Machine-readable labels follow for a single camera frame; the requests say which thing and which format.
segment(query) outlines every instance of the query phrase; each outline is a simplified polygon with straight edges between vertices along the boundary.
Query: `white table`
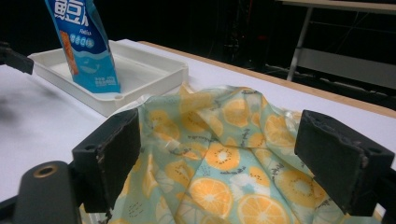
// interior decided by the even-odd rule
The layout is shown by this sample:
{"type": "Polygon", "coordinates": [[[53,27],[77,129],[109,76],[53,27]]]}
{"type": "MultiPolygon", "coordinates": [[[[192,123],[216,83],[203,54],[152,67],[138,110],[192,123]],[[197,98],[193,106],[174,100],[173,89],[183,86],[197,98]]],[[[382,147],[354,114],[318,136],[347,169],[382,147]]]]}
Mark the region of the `white table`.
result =
{"type": "MultiPolygon", "coordinates": [[[[121,40],[186,62],[195,90],[247,86],[279,107],[332,116],[396,152],[396,112],[148,43],[121,40]]],[[[0,202],[18,194],[21,176],[45,161],[72,160],[71,149],[106,118],[41,77],[0,66],[0,202]]]]}
{"type": "Polygon", "coordinates": [[[292,80],[297,66],[346,77],[390,89],[396,88],[396,65],[348,57],[304,48],[305,35],[314,8],[396,15],[396,5],[332,0],[278,0],[283,5],[307,7],[303,28],[290,64],[287,80],[292,80]]]}

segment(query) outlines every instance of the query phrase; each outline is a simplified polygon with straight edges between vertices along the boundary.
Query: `plastic tray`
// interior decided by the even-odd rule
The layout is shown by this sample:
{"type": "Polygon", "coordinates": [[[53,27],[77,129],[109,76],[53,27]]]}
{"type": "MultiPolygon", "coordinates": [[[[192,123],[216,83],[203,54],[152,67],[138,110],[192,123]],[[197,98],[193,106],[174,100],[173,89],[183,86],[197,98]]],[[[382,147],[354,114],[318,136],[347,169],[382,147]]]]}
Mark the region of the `plastic tray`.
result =
{"type": "Polygon", "coordinates": [[[121,93],[91,93],[75,83],[62,49],[35,53],[35,73],[108,117],[144,94],[160,95],[187,81],[186,63],[109,41],[121,93]]]}

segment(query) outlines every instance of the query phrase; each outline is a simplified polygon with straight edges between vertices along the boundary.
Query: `fabric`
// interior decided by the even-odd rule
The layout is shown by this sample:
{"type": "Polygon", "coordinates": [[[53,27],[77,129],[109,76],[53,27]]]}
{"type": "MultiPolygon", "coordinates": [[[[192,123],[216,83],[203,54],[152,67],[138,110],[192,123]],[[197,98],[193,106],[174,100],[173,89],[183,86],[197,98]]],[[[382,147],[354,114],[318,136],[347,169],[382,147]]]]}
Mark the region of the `fabric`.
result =
{"type": "Polygon", "coordinates": [[[379,223],[341,212],[293,152],[301,114],[257,91],[182,87],[139,116],[141,152],[109,223],[379,223]]]}

